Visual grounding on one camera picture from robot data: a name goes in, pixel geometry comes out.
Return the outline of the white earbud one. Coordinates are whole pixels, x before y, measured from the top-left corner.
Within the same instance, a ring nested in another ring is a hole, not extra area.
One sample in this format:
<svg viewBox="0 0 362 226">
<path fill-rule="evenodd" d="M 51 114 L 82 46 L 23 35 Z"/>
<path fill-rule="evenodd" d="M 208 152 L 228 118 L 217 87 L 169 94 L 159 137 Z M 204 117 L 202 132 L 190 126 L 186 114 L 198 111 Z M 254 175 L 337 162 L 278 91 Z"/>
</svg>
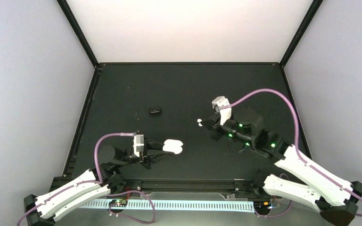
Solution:
<svg viewBox="0 0 362 226">
<path fill-rule="evenodd" d="M 201 122 L 202 122 L 202 119 L 197 119 L 197 123 L 198 123 L 198 125 L 199 125 L 200 127 L 203 126 L 203 125 L 201 124 Z"/>
</svg>

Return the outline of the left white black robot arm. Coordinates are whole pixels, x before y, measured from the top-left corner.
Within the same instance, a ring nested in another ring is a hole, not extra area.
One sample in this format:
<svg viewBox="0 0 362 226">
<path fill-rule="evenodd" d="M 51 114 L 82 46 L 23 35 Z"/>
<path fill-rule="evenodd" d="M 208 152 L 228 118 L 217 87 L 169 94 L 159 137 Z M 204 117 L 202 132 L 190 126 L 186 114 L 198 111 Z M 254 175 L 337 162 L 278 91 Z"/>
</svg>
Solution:
<svg viewBox="0 0 362 226">
<path fill-rule="evenodd" d="M 115 204 L 123 206 L 133 190 L 127 186 L 120 168 L 140 164 L 149 169 L 151 164 L 163 157 L 182 152 L 183 143 L 167 139 L 164 142 L 137 141 L 130 150 L 112 145 L 98 148 L 98 166 L 88 169 L 61 187 L 36 196 L 24 198 L 25 214 L 19 222 L 26 220 L 30 226 L 53 226 L 76 208 L 100 197 L 120 196 Z"/>
</svg>

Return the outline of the white capsule object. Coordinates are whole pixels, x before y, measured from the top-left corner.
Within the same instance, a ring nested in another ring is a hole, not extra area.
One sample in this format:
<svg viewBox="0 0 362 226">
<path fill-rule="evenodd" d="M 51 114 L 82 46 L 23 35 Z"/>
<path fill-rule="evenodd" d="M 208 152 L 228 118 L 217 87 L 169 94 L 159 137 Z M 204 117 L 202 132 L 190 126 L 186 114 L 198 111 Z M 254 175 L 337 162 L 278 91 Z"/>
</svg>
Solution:
<svg viewBox="0 0 362 226">
<path fill-rule="evenodd" d="M 163 151 L 180 154 L 183 151 L 182 146 L 183 143 L 180 140 L 167 139 L 164 141 Z"/>
</svg>

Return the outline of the black earbud charging case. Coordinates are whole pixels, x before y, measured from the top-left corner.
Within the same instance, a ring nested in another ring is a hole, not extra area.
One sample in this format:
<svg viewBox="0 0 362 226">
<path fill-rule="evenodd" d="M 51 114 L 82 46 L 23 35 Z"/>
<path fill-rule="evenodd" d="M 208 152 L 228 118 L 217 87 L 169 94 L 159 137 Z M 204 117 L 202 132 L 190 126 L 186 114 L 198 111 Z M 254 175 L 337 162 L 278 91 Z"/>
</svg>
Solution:
<svg viewBox="0 0 362 226">
<path fill-rule="evenodd" d="M 149 114 L 160 114 L 162 112 L 162 108 L 159 106 L 153 106 L 148 109 Z"/>
</svg>

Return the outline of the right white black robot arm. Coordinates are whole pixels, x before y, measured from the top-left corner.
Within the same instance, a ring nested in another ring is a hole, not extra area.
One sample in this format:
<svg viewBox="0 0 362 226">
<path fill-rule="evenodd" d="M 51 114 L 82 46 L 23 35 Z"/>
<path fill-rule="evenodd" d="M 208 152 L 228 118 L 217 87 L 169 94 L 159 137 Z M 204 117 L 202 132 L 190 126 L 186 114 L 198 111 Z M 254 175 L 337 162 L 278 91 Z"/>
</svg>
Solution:
<svg viewBox="0 0 362 226">
<path fill-rule="evenodd" d="M 248 189 L 253 196 L 267 194 L 298 202 L 317 211 L 334 226 L 347 226 L 355 218 L 357 202 L 362 197 L 362 183 L 346 181 L 313 160 L 304 160 L 305 155 L 295 145 L 267 130 L 263 117 L 252 108 L 246 107 L 239 113 L 222 110 L 197 122 L 211 132 L 213 140 L 227 137 L 233 142 L 242 143 L 302 181 L 296 183 L 259 171 Z"/>
</svg>

